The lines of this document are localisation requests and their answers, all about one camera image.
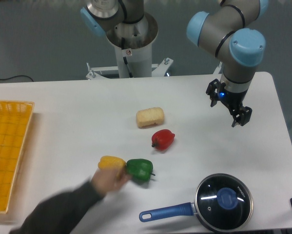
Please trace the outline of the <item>person's hand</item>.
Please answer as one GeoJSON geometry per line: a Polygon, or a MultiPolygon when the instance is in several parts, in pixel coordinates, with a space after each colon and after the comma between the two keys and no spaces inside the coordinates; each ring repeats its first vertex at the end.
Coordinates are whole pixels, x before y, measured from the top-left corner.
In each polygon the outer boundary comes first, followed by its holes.
{"type": "Polygon", "coordinates": [[[119,191],[131,178],[123,169],[98,169],[90,183],[104,197],[109,192],[119,191]]]}

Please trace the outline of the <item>dark sleeved forearm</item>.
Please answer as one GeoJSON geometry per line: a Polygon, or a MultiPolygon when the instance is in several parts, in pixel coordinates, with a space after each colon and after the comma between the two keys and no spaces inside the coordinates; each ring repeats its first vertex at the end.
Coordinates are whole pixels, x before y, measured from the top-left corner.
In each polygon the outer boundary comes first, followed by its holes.
{"type": "Polygon", "coordinates": [[[23,224],[11,229],[11,234],[69,234],[85,214],[106,193],[90,181],[74,190],[65,191],[39,203],[23,224]]]}

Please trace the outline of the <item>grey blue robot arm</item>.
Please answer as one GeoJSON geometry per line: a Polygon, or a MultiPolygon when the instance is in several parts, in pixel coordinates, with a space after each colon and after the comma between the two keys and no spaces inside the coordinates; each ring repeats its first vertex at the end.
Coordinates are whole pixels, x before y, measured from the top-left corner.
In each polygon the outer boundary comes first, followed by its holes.
{"type": "MultiPolygon", "coordinates": [[[[213,15],[196,13],[186,29],[187,38],[223,65],[220,79],[211,81],[206,94],[214,106],[221,102],[233,117],[233,125],[245,125],[252,110],[243,105],[265,51],[264,36],[248,28],[263,15],[266,0],[221,0],[213,15]]],[[[89,0],[80,15],[97,36],[105,36],[115,49],[121,78],[150,77],[152,44],[158,35],[156,20],[144,10],[141,0],[89,0]]]]}

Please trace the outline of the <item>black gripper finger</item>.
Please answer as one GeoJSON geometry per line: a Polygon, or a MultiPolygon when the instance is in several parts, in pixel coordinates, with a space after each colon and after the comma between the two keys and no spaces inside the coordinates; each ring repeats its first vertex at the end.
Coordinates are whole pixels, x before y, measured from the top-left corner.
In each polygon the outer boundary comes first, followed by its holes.
{"type": "Polygon", "coordinates": [[[219,97],[217,93],[219,87],[220,87],[220,81],[218,79],[214,79],[213,81],[211,81],[207,87],[206,94],[209,96],[211,100],[211,104],[210,104],[211,107],[214,107],[219,101],[219,97]]]}
{"type": "Polygon", "coordinates": [[[250,121],[252,109],[248,106],[237,106],[231,108],[231,115],[233,116],[232,127],[235,125],[244,126],[250,121]]]}

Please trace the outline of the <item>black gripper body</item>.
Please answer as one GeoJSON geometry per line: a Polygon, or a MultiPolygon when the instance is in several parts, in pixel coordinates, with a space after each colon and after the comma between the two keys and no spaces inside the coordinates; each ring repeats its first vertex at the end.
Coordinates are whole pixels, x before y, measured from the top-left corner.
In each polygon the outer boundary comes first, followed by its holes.
{"type": "Polygon", "coordinates": [[[251,115],[252,109],[243,106],[243,100],[250,87],[251,80],[238,83],[221,75],[218,91],[219,100],[229,109],[231,115],[251,115]]]}

